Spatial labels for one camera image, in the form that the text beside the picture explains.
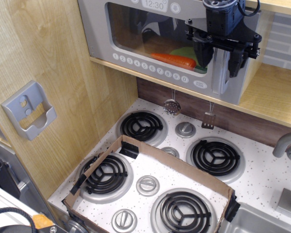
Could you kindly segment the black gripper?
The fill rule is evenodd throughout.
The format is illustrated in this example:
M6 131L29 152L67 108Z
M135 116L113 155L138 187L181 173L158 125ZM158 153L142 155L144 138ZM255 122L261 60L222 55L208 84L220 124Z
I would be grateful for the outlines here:
M259 42L262 36L248 28L245 17L255 16L258 4L252 12L245 10L244 4L205 4L205 18L190 18L187 37L192 40L197 61L206 67L213 56L213 48L230 51L228 71L231 78L237 77L248 58L260 55Z

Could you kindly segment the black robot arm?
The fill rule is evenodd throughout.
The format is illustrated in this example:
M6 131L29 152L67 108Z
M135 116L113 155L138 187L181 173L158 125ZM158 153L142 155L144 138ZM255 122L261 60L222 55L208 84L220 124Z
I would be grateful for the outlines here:
M260 1L252 13L245 12L244 0L204 0L206 18L191 18L187 38L193 42L194 52L201 67L207 67L214 48L228 51L229 76L234 78L244 67L248 58L259 56L262 36L246 26L244 17L255 16L260 10Z

